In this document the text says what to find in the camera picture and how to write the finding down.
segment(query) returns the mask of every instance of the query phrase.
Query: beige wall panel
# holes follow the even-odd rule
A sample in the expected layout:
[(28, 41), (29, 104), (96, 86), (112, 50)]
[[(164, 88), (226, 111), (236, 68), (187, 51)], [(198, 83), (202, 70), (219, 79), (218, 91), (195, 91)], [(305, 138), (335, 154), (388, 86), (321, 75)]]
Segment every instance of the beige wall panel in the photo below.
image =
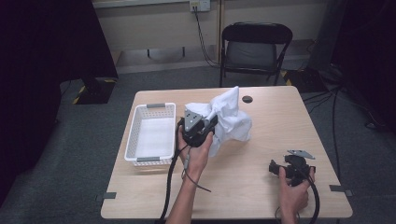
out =
[[(207, 45), (216, 44), (217, 4), (199, 13)], [(96, 9), (111, 50), (199, 46), (198, 26), (189, 3)]]
[(293, 39), (316, 39), (327, 1), (225, 1), (224, 25), (237, 21), (276, 22), (293, 31)]

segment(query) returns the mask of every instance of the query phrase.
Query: white cloth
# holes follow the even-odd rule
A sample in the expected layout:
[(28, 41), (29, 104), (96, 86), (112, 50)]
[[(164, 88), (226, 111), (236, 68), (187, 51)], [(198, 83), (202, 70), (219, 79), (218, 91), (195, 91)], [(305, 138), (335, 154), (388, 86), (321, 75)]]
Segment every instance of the white cloth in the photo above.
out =
[(247, 141), (250, 139), (251, 118), (239, 110), (239, 87), (234, 87), (222, 95), (216, 96), (210, 104), (190, 103), (186, 108), (200, 114), (207, 119), (218, 115), (218, 124), (215, 127), (213, 143), (209, 150), (209, 157), (214, 157), (221, 144), (229, 139)]

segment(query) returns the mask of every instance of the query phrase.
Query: carpeted floor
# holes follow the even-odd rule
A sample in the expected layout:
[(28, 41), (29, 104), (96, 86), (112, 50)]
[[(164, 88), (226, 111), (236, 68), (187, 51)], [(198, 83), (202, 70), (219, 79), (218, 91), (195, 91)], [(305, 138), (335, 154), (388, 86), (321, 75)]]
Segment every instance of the carpeted floor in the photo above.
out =
[[(229, 75), (225, 85), (265, 86), (272, 82), (272, 79), (266, 81), (266, 77)], [(278, 84), (285, 85), (283, 80)], [(153, 223), (153, 220), (104, 220), (100, 216), (101, 202), (95, 200), (106, 192), (134, 95), (138, 91), (218, 85), (219, 69), (209, 66), (125, 74), (120, 76), (108, 104), (72, 105), (82, 83), (79, 80), (63, 83), (59, 123), (36, 167), (17, 177), (0, 210), (0, 223)], [(302, 98), (317, 94), (303, 93)], [(314, 108), (311, 119), (336, 169), (333, 99), (328, 93), (305, 103), (308, 111)], [(334, 110), (340, 179), (346, 189), (354, 192), (348, 198), (354, 214), (341, 223), (394, 223), (396, 180), (392, 177), (396, 171), (396, 137), (393, 133), (365, 128), (369, 115), (354, 104), (347, 90), (341, 89)], [(317, 223), (335, 222), (322, 219)]]

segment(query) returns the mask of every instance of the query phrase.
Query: wooden table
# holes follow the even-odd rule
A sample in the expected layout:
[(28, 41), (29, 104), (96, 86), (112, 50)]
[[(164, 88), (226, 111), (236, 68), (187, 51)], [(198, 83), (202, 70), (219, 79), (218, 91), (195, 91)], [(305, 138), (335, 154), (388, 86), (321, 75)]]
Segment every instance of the wooden table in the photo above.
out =
[[(126, 161), (124, 152), (137, 105), (175, 103), (177, 121), (188, 103), (208, 103), (228, 89), (140, 91), (134, 98), (131, 114), (120, 144), (107, 192), (117, 192), (115, 199), (105, 199), (104, 218), (159, 218), (163, 211), (167, 169), (141, 169)], [(246, 104), (242, 97), (253, 102)], [(320, 196), (319, 217), (350, 217), (352, 209), (344, 192), (333, 192), (330, 185), (340, 185), (329, 158), (308, 116), (299, 92), (294, 87), (255, 87), (239, 89), (239, 108), (252, 118), (251, 139), (230, 140), (210, 158), (200, 179), (192, 218), (256, 219), (274, 218), (278, 207), (278, 179), (268, 172), (271, 160), (284, 163), (288, 149), (303, 149), (316, 157), (307, 163), (317, 167), (316, 185)], [(177, 161), (172, 179), (168, 214), (181, 185), (181, 161)], [(301, 217), (312, 217), (315, 200), (309, 189), (309, 205)]]

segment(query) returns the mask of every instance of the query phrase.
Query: white basket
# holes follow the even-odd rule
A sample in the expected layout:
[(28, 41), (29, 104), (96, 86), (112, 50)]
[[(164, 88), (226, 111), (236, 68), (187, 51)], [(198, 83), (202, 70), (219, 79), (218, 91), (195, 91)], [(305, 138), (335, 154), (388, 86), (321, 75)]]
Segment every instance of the white basket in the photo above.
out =
[(125, 160), (135, 166), (170, 164), (175, 153), (176, 105), (138, 105), (134, 109)]

